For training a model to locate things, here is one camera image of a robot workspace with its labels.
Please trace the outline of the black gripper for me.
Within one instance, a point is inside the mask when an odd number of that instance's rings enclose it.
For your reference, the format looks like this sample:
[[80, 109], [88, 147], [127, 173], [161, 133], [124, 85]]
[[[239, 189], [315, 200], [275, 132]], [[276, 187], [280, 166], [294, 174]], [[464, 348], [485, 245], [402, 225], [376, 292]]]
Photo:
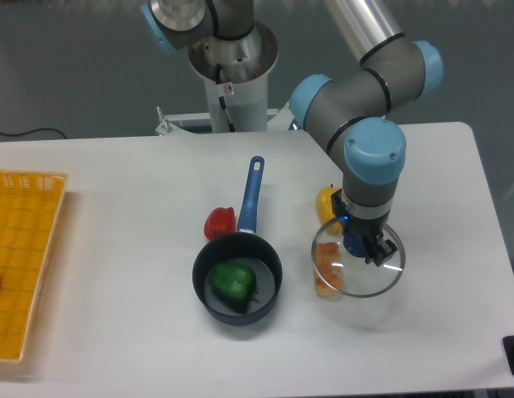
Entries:
[[392, 259], [397, 246], [383, 237], [390, 201], [379, 206], [363, 206], [338, 190], [331, 195], [331, 203], [333, 214], [343, 224], [343, 242], [347, 249], [364, 249], [367, 265], [383, 265]]

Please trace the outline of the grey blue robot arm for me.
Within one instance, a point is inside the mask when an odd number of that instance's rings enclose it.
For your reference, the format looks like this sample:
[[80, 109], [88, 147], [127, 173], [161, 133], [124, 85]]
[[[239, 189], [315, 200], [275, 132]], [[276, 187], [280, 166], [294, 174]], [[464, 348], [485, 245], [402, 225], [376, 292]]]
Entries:
[[[342, 170], [332, 205], [349, 220], [351, 253], [381, 265], [397, 250], [383, 229], [406, 148], [387, 115], [437, 88], [444, 63], [428, 42], [410, 41], [381, 1], [328, 1], [326, 8], [360, 70], [342, 82], [310, 75], [293, 90], [289, 109]], [[141, 11], [164, 52], [187, 50], [206, 88], [214, 132], [266, 128], [278, 43], [255, 19], [251, 1], [146, 1]]]

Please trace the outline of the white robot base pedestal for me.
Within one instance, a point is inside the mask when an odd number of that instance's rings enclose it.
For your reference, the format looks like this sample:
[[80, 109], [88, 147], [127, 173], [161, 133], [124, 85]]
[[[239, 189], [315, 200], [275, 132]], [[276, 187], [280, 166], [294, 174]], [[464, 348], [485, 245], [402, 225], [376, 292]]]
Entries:
[[183, 135], [193, 129], [212, 133], [276, 132], [294, 129], [289, 104], [270, 108], [269, 73], [278, 60], [278, 42], [263, 23], [234, 41], [207, 36], [188, 48], [192, 69], [204, 85], [206, 114], [158, 112], [156, 134]]

